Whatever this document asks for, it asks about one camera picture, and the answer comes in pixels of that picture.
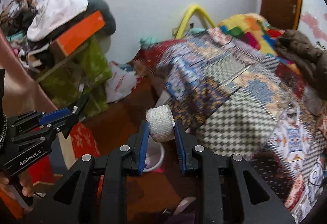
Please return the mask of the white bandage roll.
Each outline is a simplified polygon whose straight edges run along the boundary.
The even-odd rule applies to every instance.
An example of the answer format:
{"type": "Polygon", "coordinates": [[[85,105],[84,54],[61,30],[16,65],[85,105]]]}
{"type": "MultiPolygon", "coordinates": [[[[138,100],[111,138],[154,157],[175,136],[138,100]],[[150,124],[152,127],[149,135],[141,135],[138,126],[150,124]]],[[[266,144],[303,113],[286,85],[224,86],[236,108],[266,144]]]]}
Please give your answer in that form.
{"type": "Polygon", "coordinates": [[[168,105],[151,108],[146,112],[149,132],[153,140],[163,143],[175,138],[175,121],[168,105]]]}

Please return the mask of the white plastic trash bin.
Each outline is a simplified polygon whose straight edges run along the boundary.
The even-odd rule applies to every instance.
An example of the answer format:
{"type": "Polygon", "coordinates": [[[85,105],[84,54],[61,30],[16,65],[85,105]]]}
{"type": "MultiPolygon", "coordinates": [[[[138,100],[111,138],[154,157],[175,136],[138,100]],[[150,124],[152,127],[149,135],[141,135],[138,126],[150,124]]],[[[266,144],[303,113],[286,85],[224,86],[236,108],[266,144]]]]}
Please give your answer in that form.
{"type": "Polygon", "coordinates": [[[159,169],[164,160],[164,156],[165,150],[163,144],[157,143],[151,136],[149,136],[143,172],[152,172],[159,169]]]}

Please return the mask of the red floral box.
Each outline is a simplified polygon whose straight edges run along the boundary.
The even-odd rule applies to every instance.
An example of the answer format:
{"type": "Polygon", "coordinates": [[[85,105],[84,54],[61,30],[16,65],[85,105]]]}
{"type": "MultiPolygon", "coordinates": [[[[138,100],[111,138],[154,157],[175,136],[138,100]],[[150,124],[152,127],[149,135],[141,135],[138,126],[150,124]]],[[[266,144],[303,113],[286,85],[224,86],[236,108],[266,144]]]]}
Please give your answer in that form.
{"type": "Polygon", "coordinates": [[[96,157],[100,152],[91,130],[78,123],[67,138],[59,133],[52,143],[51,153],[28,169],[32,184],[55,183],[57,178],[65,174],[84,154],[96,157]]]}

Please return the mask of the green patterned gift bag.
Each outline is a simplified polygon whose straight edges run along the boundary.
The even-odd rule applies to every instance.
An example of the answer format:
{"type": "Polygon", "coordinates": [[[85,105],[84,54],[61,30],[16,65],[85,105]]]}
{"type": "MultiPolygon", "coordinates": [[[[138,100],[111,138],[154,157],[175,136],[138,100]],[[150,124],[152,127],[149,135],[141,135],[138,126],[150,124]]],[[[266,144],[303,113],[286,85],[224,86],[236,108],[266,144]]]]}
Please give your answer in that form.
{"type": "Polygon", "coordinates": [[[69,57],[39,76],[37,82],[58,109],[69,107],[87,95],[89,100],[83,116],[91,118],[108,109],[105,83],[112,76],[97,38],[92,36],[69,57]]]}

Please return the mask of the white plastic shopping bag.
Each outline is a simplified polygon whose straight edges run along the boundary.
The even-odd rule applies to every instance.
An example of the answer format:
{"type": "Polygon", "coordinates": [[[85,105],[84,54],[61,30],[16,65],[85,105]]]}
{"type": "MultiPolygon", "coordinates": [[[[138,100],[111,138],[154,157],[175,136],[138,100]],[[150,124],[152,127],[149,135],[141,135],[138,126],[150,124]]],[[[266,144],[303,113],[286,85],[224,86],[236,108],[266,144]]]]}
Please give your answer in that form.
{"type": "Polygon", "coordinates": [[[138,84],[138,77],[135,71],[129,67],[121,68],[118,63],[110,62],[109,68],[112,77],[105,83],[107,102],[117,102],[132,93],[138,84]]]}

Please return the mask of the orange cardboard box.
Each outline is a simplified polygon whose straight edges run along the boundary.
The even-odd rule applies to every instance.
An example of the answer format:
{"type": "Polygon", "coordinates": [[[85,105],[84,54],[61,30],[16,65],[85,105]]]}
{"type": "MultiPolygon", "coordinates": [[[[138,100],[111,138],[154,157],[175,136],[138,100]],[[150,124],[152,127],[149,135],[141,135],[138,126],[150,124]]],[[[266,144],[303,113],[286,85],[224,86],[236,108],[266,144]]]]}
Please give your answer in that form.
{"type": "Polygon", "coordinates": [[[103,15],[96,11],[61,34],[50,44],[49,49],[55,59],[63,60],[104,26],[103,15]]]}

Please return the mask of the patchwork patterned bedspread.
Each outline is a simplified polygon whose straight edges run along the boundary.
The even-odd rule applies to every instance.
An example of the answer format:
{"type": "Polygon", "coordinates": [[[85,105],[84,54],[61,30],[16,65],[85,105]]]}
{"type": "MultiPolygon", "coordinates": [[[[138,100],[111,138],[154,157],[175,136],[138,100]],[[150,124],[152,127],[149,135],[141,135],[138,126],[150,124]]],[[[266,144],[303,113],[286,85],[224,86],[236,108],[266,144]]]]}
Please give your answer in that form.
{"type": "Polygon", "coordinates": [[[142,44],[133,64],[212,157],[240,154],[295,223],[326,223],[326,115],[278,57],[215,27],[142,44]]]}

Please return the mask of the white cloth on pile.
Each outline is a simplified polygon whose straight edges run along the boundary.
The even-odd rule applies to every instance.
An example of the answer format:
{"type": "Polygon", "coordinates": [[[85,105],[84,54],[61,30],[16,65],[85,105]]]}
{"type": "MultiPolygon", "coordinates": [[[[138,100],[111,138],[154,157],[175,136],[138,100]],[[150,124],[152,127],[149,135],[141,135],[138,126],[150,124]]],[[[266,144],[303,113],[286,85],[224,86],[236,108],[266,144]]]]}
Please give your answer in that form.
{"type": "Polygon", "coordinates": [[[27,39],[37,42],[61,25],[86,11],[88,0],[43,0],[36,7],[37,14],[27,30],[27,39]]]}

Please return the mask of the teal plastic toy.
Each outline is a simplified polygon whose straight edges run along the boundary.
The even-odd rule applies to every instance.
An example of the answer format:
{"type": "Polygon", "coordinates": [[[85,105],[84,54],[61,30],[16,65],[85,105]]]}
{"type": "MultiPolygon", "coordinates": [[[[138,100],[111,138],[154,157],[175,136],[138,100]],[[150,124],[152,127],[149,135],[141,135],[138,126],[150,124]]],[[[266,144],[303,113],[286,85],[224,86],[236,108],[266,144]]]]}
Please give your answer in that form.
{"type": "Polygon", "coordinates": [[[148,48],[157,44],[159,41],[155,37],[141,37],[139,42],[141,48],[148,48]]]}

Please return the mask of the brown puffer jacket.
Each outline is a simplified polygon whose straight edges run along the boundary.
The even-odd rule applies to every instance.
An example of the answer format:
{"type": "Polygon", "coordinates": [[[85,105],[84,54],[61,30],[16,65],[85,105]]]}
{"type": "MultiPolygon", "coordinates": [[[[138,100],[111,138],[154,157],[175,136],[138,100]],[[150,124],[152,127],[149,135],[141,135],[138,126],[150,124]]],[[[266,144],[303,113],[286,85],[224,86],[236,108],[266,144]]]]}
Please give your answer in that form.
{"type": "Polygon", "coordinates": [[[275,50],[294,62],[305,80],[326,100],[326,53],[298,30],[287,29],[276,39],[275,50]]]}

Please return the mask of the colourful block blanket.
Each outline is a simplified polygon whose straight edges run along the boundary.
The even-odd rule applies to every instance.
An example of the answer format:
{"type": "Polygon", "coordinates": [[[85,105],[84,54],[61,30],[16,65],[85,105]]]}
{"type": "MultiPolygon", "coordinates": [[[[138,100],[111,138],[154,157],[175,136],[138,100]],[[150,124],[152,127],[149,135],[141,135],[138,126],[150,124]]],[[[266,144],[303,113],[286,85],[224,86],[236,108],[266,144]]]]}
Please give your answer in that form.
{"type": "Polygon", "coordinates": [[[300,74],[295,63],[286,60],[275,51],[276,39],[283,35],[284,30],[276,28],[261,15],[255,13],[233,15],[218,24],[221,30],[260,52],[277,57],[285,66],[297,75],[300,74]]]}

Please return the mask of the yellow foam hoop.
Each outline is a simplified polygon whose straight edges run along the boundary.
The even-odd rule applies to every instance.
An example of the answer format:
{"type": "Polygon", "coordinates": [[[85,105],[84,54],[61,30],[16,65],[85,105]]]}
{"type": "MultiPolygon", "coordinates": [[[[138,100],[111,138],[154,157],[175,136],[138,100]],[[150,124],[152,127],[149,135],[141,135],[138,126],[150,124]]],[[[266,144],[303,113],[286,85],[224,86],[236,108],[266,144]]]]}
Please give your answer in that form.
{"type": "Polygon", "coordinates": [[[208,29],[216,27],[216,24],[202,6],[192,4],[186,10],[180,24],[173,29],[172,35],[174,39],[182,39],[197,26],[208,29]]]}

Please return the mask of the sliding wardrobe with hearts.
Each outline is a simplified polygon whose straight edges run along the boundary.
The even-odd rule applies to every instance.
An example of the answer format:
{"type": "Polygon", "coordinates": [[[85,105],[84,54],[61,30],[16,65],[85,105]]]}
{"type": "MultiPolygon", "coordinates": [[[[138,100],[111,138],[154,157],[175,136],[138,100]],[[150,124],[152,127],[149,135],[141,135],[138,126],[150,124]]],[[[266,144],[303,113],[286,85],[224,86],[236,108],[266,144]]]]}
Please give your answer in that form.
{"type": "Polygon", "coordinates": [[[326,3],[324,0],[302,0],[298,30],[312,44],[326,48],[326,3]]]}

